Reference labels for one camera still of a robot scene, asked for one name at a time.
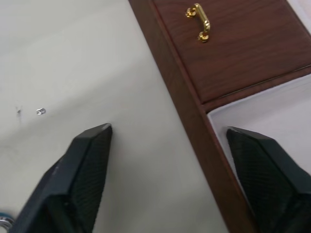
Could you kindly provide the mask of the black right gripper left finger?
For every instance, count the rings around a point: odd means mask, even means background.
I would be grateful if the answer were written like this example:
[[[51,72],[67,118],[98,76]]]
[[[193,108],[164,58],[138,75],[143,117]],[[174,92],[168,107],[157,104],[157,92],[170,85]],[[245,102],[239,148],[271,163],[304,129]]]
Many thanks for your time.
[[[113,130],[109,123],[73,138],[42,176],[12,233],[91,233],[100,207]]]

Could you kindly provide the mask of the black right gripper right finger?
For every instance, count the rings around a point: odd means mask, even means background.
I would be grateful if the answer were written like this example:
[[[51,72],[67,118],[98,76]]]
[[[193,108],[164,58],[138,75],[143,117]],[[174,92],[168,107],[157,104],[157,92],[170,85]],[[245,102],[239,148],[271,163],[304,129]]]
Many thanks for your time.
[[[264,233],[311,231],[311,176],[274,139],[236,127],[226,131],[236,173]]]

